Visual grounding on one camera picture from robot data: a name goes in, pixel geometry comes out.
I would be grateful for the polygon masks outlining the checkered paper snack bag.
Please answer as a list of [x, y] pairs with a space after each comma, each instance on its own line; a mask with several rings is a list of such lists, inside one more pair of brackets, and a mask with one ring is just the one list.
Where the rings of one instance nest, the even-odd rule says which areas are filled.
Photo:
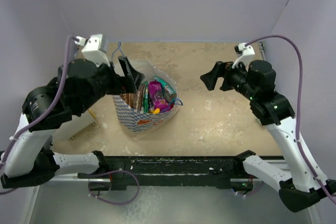
[[130, 138], [139, 140], [170, 120], [183, 105], [177, 82], [149, 60], [130, 59], [143, 74], [135, 93], [113, 95], [118, 122]]

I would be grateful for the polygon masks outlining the brown snack bag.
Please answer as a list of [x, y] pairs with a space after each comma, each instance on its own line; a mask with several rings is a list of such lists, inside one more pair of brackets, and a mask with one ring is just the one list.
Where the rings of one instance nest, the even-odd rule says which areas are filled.
[[132, 109], [140, 111], [143, 104], [143, 93], [124, 93], [120, 95], [121, 99]]

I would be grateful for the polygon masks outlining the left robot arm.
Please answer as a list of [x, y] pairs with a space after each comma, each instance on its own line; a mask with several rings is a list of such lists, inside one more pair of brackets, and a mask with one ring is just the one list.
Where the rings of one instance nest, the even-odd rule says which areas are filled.
[[47, 142], [64, 123], [81, 116], [105, 95], [134, 93], [144, 80], [127, 57], [118, 58], [123, 75], [112, 63], [97, 66], [76, 59], [58, 69], [46, 86], [31, 91], [22, 106], [18, 129], [2, 154], [1, 184], [5, 189], [42, 185], [64, 174], [104, 177], [109, 165], [100, 151], [64, 155], [51, 151]]

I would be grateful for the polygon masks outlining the green chips bag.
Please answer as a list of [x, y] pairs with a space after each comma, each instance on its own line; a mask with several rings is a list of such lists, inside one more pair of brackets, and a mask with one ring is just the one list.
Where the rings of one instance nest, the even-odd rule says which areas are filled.
[[148, 113], [149, 111], [149, 92], [148, 92], [148, 82], [144, 82], [143, 90], [143, 112]]

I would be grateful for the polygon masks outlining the purple snack bag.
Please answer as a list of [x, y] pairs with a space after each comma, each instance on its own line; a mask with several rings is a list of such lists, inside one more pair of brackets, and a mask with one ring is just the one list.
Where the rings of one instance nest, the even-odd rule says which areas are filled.
[[155, 109], [160, 109], [160, 111], [163, 111], [168, 107], [169, 104], [163, 96], [162, 85], [160, 82], [151, 81], [148, 84], [148, 91]]

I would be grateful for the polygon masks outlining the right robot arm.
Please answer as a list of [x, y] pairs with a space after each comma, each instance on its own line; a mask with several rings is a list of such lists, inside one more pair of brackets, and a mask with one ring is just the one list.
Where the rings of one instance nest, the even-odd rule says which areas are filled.
[[207, 90], [223, 78], [222, 91], [235, 90], [250, 102], [253, 115], [277, 143], [289, 171], [283, 172], [251, 151], [239, 155], [234, 164], [238, 177], [258, 177], [278, 192], [283, 204], [292, 212], [307, 209], [328, 194], [335, 193], [335, 180], [328, 179], [313, 159], [301, 135], [296, 136], [297, 118], [288, 99], [275, 91], [276, 72], [263, 60], [248, 67], [242, 62], [218, 61], [213, 69], [201, 75]]

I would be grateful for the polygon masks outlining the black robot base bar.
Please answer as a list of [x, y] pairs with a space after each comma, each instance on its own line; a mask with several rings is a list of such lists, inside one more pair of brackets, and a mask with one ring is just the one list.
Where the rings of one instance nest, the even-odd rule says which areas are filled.
[[111, 190], [128, 186], [215, 187], [249, 192], [254, 178], [235, 156], [106, 156], [103, 166], [79, 178], [106, 179]]

